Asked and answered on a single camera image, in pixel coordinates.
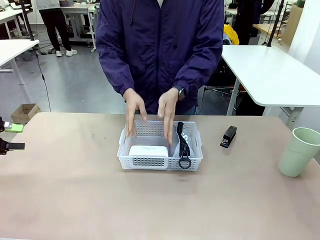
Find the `cup rim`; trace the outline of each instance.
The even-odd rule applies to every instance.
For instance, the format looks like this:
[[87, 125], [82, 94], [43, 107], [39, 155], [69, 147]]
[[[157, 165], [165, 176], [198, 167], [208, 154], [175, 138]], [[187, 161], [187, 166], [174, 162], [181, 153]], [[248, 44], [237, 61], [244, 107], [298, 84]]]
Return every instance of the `cup rim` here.
[[312, 143], [303, 141], [303, 140], [301, 140], [300, 138], [298, 138], [298, 137], [295, 135], [295, 130], [297, 130], [297, 129], [307, 129], [307, 130], [311, 130], [312, 132], [315, 132], [316, 134], [320, 135], [319, 132], [317, 132], [316, 130], [313, 130], [313, 129], [311, 129], [311, 128], [307, 128], [307, 127], [296, 127], [295, 129], [292, 130], [293, 136], [294, 136], [298, 141], [300, 141], [300, 142], [302, 142], [302, 143], [304, 143], [304, 144], [311, 145], [311, 146], [316, 146], [316, 147], [320, 146], [320, 144], [312, 144]]

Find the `purple jacket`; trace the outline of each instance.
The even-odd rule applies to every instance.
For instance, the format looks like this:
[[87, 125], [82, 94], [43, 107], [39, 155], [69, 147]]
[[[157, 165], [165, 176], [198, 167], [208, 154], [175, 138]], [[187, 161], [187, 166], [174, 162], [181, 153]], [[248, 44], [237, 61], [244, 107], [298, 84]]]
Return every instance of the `purple jacket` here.
[[102, 69], [121, 95], [133, 88], [148, 114], [160, 96], [181, 86], [182, 114], [197, 104], [198, 89], [222, 54], [224, 0], [101, 0], [96, 31]]

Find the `watch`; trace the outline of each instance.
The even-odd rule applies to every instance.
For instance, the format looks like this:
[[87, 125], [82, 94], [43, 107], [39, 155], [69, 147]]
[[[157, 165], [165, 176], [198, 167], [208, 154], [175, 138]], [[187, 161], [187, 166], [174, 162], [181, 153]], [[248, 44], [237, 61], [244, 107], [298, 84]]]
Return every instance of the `watch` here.
[[178, 89], [178, 100], [182, 101], [186, 98], [186, 90], [182, 86], [173, 86], [174, 88]]

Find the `jacket drawstring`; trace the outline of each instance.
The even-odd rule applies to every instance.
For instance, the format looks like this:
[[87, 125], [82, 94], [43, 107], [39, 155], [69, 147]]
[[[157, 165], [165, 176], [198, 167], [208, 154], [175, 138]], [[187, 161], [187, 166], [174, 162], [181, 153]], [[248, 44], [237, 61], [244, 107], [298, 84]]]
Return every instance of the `jacket drawstring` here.
[[131, 21], [130, 21], [130, 25], [132, 25], [132, 22], [133, 22], [133, 19], [134, 19], [135, 6], [136, 6], [136, 0], [133, 0], [133, 7], [132, 7], [132, 12], [131, 12]]
[[174, 47], [177, 47], [177, 32], [178, 32], [178, 19], [179, 19], [179, 0], [176, 1], [176, 13], [175, 13], [175, 27], [174, 27]]

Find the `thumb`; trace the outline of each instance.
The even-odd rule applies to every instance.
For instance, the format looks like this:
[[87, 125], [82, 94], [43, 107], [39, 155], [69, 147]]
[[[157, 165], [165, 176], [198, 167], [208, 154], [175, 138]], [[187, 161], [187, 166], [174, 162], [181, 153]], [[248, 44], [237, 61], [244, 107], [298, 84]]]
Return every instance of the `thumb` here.
[[160, 97], [159, 99], [159, 108], [158, 108], [158, 117], [163, 118], [165, 115], [165, 101]]
[[145, 108], [145, 103], [144, 102], [141, 102], [139, 105], [139, 110], [140, 110], [140, 114], [141, 114], [141, 117], [144, 121], [146, 121], [148, 119], [148, 116], [147, 116], [147, 111], [146, 111], [146, 108]]

